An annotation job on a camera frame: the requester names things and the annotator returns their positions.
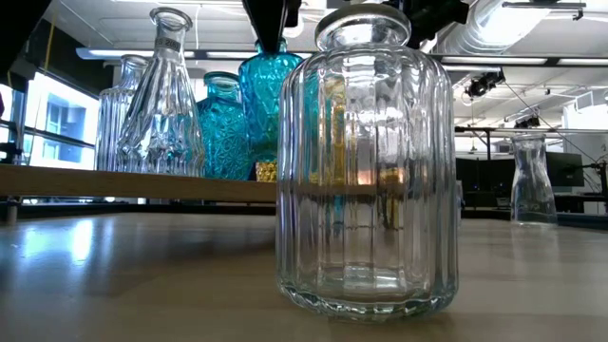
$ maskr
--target wooden table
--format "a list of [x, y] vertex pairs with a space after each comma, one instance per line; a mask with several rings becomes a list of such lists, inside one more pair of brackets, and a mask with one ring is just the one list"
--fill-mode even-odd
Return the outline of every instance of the wooden table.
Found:
[[0, 230], [1, 341], [605, 341], [608, 235], [466, 220], [432, 317], [330, 321], [275, 287], [271, 217], [122, 214]]

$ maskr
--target bottle label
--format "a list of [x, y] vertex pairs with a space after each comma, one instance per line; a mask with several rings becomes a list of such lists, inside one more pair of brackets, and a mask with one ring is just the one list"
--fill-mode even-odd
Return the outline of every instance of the bottle label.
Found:
[[154, 48], [170, 48], [175, 51], [180, 51], [181, 44], [171, 38], [161, 37], [154, 42]]

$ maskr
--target black monitor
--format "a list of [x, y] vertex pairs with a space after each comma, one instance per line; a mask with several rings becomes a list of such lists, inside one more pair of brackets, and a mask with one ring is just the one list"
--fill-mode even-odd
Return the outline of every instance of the black monitor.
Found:
[[580, 154], [547, 152], [546, 157], [551, 186], [585, 186]]

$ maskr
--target turquoise glass vase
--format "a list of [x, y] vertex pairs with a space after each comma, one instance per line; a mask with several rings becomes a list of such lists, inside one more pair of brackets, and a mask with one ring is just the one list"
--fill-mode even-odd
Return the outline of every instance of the turquoise glass vase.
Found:
[[205, 146], [204, 177], [246, 181], [251, 161], [238, 76], [208, 72], [204, 82], [207, 98], [197, 103]]
[[277, 54], [263, 52], [259, 42], [256, 42], [256, 49], [258, 55], [240, 65], [238, 79], [252, 161], [274, 162], [278, 141], [278, 98], [283, 81], [302, 58], [286, 52], [284, 39]]

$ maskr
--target glass carafe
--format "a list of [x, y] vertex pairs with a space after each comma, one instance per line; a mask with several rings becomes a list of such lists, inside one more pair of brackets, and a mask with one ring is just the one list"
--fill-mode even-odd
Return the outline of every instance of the glass carafe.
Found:
[[208, 72], [204, 82], [207, 98], [198, 104], [205, 146], [204, 177], [247, 181], [251, 161], [238, 76]]
[[297, 305], [380, 322], [456, 294], [451, 84], [409, 33], [392, 7], [338, 9], [282, 89], [276, 271]]
[[555, 198], [547, 175], [544, 135], [521, 135], [511, 141], [515, 158], [511, 221], [524, 225], [557, 224]]
[[183, 58], [192, 20], [170, 8], [150, 12], [154, 55], [135, 93], [119, 141], [119, 171], [202, 176], [204, 148], [197, 104]]
[[279, 53], [265, 53], [256, 42], [258, 55], [243, 62], [238, 69], [240, 90], [249, 125], [252, 158], [256, 162], [276, 161], [278, 139], [278, 98], [283, 81], [302, 58], [286, 52], [280, 42]]
[[99, 95], [95, 168], [100, 171], [116, 170], [116, 144], [121, 137], [126, 112], [148, 64], [145, 58], [128, 54], [121, 58], [121, 63], [121, 81]]

